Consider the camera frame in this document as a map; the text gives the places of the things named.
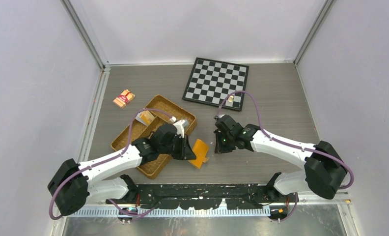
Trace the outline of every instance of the perforated metal strip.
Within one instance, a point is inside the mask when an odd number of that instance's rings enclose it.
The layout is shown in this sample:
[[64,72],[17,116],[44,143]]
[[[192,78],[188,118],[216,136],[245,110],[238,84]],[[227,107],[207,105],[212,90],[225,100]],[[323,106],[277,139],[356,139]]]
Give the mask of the perforated metal strip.
[[[138,208],[138,213],[144,213],[147,209]],[[84,206],[69,217],[118,217],[118,209],[114,206]],[[226,217],[226,216],[270,216],[270,207],[263,206],[262,209],[236,209],[228,210],[226,206],[208,210],[183,210],[181,208],[166,210],[155,209],[146,217]]]

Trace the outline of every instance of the white wall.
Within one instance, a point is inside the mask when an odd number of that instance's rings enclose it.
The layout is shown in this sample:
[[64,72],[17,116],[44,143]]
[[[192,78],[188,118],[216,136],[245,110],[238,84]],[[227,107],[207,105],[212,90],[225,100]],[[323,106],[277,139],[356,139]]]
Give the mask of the white wall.
[[389,1],[336,1],[299,71],[320,138],[355,172],[363,235],[389,235]]
[[325,0],[72,0],[111,64],[293,60]]
[[49,235],[47,184],[78,156],[99,76],[60,1],[0,1],[0,235]]

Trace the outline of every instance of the gray wooden tabletop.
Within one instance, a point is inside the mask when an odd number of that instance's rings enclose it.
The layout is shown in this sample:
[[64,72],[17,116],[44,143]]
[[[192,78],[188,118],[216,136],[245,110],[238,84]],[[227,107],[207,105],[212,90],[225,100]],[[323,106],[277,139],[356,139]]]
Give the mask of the gray wooden tabletop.
[[[249,66],[246,90],[258,101],[264,128],[296,141],[317,143],[319,139],[295,66],[289,63]],[[136,169],[120,173],[130,175],[135,183],[266,183],[276,172],[298,170],[296,166],[264,153],[236,150],[214,154],[213,117],[217,107],[182,100],[191,68],[191,65],[112,67],[89,160],[113,152],[111,142],[130,123],[132,115],[160,94],[196,116],[197,127],[190,135],[190,141],[193,145],[196,139],[201,139],[209,144],[209,161],[198,170],[188,161],[171,160],[155,180]],[[136,96],[120,109],[112,101],[125,89]],[[241,112],[223,109],[222,113],[231,115],[243,126],[248,123],[258,125],[254,105],[248,97]]]

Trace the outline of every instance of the chessboard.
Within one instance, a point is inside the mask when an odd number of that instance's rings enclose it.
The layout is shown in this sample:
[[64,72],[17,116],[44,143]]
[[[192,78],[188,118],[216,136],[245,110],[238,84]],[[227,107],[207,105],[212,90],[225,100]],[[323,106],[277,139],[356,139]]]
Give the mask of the chessboard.
[[[218,107],[228,94],[246,89],[248,69],[247,65],[196,58],[183,100]],[[241,111],[243,102],[244,94],[237,93],[223,107]]]

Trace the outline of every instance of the brown woven tray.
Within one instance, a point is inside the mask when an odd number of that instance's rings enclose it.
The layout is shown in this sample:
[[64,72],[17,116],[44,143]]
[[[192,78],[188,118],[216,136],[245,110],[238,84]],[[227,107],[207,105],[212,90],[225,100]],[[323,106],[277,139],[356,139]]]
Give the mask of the brown woven tray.
[[[155,108],[165,111],[179,119],[187,119],[189,121],[189,127],[186,130],[186,133],[189,135],[196,127],[197,121],[196,117],[184,110],[183,108],[177,106],[170,100],[166,99],[161,95],[156,95],[146,106],[147,108]],[[160,125],[167,122],[168,117],[159,112],[152,112],[156,117],[151,124],[148,126],[143,125],[137,120],[133,121],[132,131],[131,131],[131,141],[140,138],[146,137],[150,134],[151,131],[156,130]],[[127,126],[121,134],[111,143],[111,147],[114,150],[120,150],[124,148],[127,144],[129,126]],[[147,176],[149,179],[155,179],[158,174],[163,170],[166,164],[171,160],[170,155],[162,154],[157,160],[148,162],[144,165],[138,166],[137,169]]]

